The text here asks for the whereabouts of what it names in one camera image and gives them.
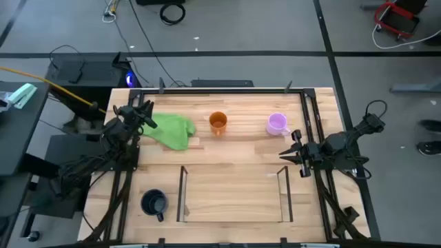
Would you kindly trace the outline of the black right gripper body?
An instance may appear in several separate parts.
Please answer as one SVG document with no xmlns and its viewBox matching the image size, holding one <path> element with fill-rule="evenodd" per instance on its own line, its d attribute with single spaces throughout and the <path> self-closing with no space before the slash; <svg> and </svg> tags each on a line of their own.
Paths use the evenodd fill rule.
<svg viewBox="0 0 441 248">
<path fill-rule="evenodd" d="M 320 154 L 319 146 L 315 142 L 308 142 L 304 145 L 301 143 L 301 132 L 300 130 L 294 130 L 291 133 L 291 137 L 294 143 L 300 143 L 302 148 L 297 152 L 296 155 L 302 156 L 302 164 L 300 165 L 300 176 L 302 178 L 311 176 L 312 170 L 322 169 L 323 157 Z"/>
</svg>

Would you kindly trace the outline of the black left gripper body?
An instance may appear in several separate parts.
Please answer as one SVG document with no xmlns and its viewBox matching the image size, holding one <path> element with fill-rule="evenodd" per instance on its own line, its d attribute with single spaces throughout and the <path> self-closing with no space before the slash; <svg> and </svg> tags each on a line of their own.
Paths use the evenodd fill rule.
<svg viewBox="0 0 441 248">
<path fill-rule="evenodd" d="M 116 114 L 123 118 L 125 125 L 142 125 L 145 123 L 145 108 L 124 105 L 116 109 Z"/>
</svg>

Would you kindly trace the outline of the orange plastic cup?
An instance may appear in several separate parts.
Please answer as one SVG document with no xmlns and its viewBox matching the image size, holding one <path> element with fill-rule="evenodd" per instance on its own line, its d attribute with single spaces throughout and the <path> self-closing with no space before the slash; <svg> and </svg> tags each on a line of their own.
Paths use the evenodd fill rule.
<svg viewBox="0 0 441 248">
<path fill-rule="evenodd" d="M 209 124 L 215 136 L 225 133 L 227 127 L 227 116 L 222 112 L 214 112 L 209 116 Z"/>
</svg>

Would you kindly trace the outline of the green cloth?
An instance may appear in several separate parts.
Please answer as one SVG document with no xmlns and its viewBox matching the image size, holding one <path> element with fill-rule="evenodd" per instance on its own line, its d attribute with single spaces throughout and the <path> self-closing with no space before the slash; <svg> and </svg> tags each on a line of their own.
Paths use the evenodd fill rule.
<svg viewBox="0 0 441 248">
<path fill-rule="evenodd" d="M 196 132 L 192 120 L 179 114 L 167 113 L 153 114 L 152 119 L 157 127 L 152 128 L 144 124 L 142 126 L 144 136 L 153 138 L 172 150 L 181 151 L 188 148 L 189 138 Z"/>
</svg>

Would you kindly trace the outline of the pink plastic mug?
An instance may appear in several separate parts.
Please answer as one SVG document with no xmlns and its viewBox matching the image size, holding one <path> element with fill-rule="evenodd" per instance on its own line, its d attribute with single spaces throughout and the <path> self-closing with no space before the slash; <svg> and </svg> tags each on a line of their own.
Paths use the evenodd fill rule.
<svg viewBox="0 0 441 248">
<path fill-rule="evenodd" d="M 287 136 L 291 130 L 287 125 L 287 117 L 282 113 L 270 114 L 267 120 L 266 130 L 269 134 Z"/>
</svg>

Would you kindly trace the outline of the black computer tower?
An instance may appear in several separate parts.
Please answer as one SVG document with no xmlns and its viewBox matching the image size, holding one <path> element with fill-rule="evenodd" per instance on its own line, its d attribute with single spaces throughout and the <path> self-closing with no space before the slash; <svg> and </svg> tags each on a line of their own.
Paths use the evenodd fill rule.
<svg viewBox="0 0 441 248">
<path fill-rule="evenodd" d="M 109 56 L 58 54 L 52 59 L 45 78 L 101 107 L 108 105 L 114 88 L 141 87 L 130 60 L 120 53 Z"/>
</svg>

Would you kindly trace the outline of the black floor platform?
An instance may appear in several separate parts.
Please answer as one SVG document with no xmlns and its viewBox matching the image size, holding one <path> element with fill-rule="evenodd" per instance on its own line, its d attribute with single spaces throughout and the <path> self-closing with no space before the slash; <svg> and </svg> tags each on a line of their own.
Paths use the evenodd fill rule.
<svg viewBox="0 0 441 248">
<path fill-rule="evenodd" d="M 103 150 L 99 144 L 87 140 L 84 135 L 54 135 L 50 138 L 44 159 L 27 155 L 27 164 L 30 166 L 32 175 L 39 177 L 37 186 L 29 189 L 31 194 L 25 201 L 31 205 L 29 212 L 34 215 L 72 218 L 77 211 L 83 211 L 91 180 L 90 175 L 82 179 L 80 186 L 64 199 L 55 196 L 50 181 L 55 178 L 59 169 L 65 169 L 69 163 L 102 153 Z"/>
</svg>

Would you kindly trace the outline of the black power strip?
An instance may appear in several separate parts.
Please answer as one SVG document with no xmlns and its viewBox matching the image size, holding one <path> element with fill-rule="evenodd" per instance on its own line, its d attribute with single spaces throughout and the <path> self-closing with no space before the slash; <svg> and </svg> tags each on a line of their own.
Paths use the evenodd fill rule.
<svg viewBox="0 0 441 248">
<path fill-rule="evenodd" d="M 191 81 L 192 87 L 254 87 L 250 80 L 207 80 L 195 79 Z"/>
</svg>

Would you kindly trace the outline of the dark blue mug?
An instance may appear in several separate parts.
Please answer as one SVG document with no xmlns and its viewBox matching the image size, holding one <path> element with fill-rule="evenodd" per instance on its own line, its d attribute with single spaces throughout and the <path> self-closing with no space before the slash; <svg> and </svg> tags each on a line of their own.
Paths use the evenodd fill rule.
<svg viewBox="0 0 441 248">
<path fill-rule="evenodd" d="M 141 209 L 148 216 L 156 216 L 161 223 L 164 221 L 164 213 L 168 208 L 168 198 L 159 189 L 151 189 L 143 194 Z"/>
</svg>

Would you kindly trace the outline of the mint green stapler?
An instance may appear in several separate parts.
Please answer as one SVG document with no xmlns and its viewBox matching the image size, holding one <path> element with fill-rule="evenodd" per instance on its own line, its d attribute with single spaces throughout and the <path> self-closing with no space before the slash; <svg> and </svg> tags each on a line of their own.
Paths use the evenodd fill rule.
<svg viewBox="0 0 441 248">
<path fill-rule="evenodd" d="M 30 83 L 26 83 L 25 85 L 22 85 L 18 90 L 10 94 L 7 100 L 9 103 L 14 105 L 15 108 L 22 109 L 36 91 L 36 86 Z"/>
</svg>

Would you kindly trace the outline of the person's shoe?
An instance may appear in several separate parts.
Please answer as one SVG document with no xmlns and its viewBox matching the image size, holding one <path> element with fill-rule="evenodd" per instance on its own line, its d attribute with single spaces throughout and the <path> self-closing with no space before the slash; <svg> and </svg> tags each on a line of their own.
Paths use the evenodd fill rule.
<svg viewBox="0 0 441 248">
<path fill-rule="evenodd" d="M 416 147 L 425 156 L 441 155 L 441 141 L 419 142 Z"/>
</svg>

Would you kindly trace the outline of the grey metal floor foot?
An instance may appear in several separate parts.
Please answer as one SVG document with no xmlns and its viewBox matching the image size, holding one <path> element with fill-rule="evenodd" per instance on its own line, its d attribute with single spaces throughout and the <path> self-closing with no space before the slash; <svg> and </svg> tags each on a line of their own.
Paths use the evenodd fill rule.
<svg viewBox="0 0 441 248">
<path fill-rule="evenodd" d="M 429 83 L 398 83 L 391 86 L 392 93 L 441 93 L 441 79 Z"/>
</svg>

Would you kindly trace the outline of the red wheeled cart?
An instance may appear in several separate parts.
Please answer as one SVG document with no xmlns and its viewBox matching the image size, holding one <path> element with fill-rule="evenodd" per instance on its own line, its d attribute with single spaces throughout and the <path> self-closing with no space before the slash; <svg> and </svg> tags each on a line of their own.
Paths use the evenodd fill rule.
<svg viewBox="0 0 441 248">
<path fill-rule="evenodd" d="M 397 35 L 397 39 L 411 38 L 420 22 L 418 15 L 422 12 L 426 0 L 395 0 L 380 5 L 374 14 L 376 27 L 374 30 L 389 31 Z"/>
</svg>

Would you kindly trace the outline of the clear shelf with black frame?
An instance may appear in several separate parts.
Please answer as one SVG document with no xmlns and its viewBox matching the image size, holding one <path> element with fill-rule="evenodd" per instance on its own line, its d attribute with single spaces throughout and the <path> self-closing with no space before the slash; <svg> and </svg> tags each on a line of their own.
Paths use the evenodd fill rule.
<svg viewBox="0 0 441 248">
<path fill-rule="evenodd" d="M 277 172 L 194 174 L 180 168 L 176 220 L 182 223 L 292 223 L 287 166 Z"/>
</svg>

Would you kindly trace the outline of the black table frame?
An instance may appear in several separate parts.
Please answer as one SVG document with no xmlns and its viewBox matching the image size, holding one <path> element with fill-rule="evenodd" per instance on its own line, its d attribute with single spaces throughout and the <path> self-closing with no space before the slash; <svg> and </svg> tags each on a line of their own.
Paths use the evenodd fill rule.
<svg viewBox="0 0 441 248">
<path fill-rule="evenodd" d="M 125 215 L 123 242 L 167 246 L 204 245 L 213 248 L 252 248 L 288 242 L 324 242 L 326 240 L 318 191 L 313 177 L 301 178 L 298 167 L 279 159 L 291 145 L 284 136 L 270 136 L 265 129 L 267 117 L 282 112 L 291 129 L 308 130 L 314 137 L 342 131 L 344 124 L 334 91 L 330 87 L 314 89 L 316 104 L 307 91 L 299 88 L 285 92 L 281 88 L 176 88 L 163 94 L 146 91 L 160 113 L 182 114 L 193 120 L 196 133 L 183 152 L 170 150 L 143 137 L 139 166 L 132 175 L 130 197 Z M 209 116 L 222 112 L 227 116 L 224 134 L 215 136 Z M 221 174 L 257 171 L 277 172 L 287 166 L 291 187 L 294 221 L 292 223 L 182 223 L 176 220 L 180 168 L 194 174 L 219 169 Z M 161 190 L 168 198 L 164 221 L 148 216 L 141 209 L 143 194 Z"/>
</svg>

